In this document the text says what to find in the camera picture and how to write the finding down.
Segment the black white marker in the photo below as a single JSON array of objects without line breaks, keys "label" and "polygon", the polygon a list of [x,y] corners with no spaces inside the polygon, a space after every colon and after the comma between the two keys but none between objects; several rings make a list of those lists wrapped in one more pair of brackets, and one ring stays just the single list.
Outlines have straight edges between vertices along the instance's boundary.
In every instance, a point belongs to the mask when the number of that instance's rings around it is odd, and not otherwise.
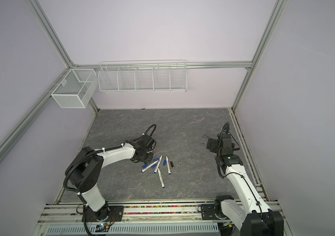
[{"label": "black white marker", "polygon": [[170,162],[169,162],[168,156],[166,156],[166,166],[167,166],[168,174],[171,175],[171,167],[170,167]]}]

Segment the blue white marker bottom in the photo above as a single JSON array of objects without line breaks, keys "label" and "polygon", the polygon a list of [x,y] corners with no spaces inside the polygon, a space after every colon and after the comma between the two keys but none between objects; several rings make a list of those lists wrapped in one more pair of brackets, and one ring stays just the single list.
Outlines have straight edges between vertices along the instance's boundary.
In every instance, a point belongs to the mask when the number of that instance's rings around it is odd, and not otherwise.
[{"label": "blue white marker bottom", "polygon": [[160,183],[161,183],[161,187],[164,189],[164,188],[165,188],[165,184],[164,184],[164,181],[163,181],[163,177],[162,177],[160,168],[157,169],[157,173],[158,173],[158,176],[159,176],[159,180],[160,180]]}]

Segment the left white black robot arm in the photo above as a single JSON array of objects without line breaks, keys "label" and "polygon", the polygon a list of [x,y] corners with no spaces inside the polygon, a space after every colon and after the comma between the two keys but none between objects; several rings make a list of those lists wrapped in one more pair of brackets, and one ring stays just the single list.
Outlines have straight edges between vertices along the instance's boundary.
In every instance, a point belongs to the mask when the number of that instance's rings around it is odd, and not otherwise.
[{"label": "left white black robot arm", "polygon": [[102,169],[122,160],[147,164],[153,157],[156,144],[151,136],[145,134],[114,147],[84,147],[66,169],[63,188],[78,195],[84,206],[94,213],[106,211],[107,202],[97,185]]}]

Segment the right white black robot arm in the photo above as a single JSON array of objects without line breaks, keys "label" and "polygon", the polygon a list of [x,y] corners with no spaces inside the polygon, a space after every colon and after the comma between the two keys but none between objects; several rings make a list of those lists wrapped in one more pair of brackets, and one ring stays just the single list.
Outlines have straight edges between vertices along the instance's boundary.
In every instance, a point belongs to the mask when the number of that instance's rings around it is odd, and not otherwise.
[{"label": "right white black robot arm", "polygon": [[239,206],[231,196],[218,196],[216,214],[229,218],[241,236],[283,236],[282,215],[273,211],[256,190],[241,158],[233,153],[231,134],[222,132],[216,139],[209,138],[206,148],[216,154],[219,176],[231,182],[242,203]]}]

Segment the white mesh box basket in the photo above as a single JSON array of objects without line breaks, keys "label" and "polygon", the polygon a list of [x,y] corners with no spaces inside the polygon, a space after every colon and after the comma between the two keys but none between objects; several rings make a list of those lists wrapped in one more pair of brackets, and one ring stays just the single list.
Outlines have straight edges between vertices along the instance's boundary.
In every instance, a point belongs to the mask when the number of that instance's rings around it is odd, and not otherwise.
[{"label": "white mesh box basket", "polygon": [[94,69],[70,69],[52,92],[61,108],[86,108],[99,84]]}]

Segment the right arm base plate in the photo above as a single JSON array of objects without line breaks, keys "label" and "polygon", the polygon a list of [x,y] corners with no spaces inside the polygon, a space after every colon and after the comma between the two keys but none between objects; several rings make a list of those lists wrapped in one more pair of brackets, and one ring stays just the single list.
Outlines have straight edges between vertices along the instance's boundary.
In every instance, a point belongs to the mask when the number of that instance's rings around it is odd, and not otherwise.
[{"label": "right arm base plate", "polygon": [[202,204],[198,206],[203,220],[223,220],[226,217],[221,213],[221,209],[215,204]]}]

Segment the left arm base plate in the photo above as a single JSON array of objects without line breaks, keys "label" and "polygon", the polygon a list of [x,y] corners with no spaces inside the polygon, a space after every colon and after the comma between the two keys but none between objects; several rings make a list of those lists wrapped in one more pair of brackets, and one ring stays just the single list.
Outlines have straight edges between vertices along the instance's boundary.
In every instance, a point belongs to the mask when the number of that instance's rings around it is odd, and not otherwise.
[{"label": "left arm base plate", "polygon": [[89,206],[86,206],[83,218],[86,222],[119,222],[122,220],[123,213],[124,206],[104,206],[98,212],[94,212]]}]

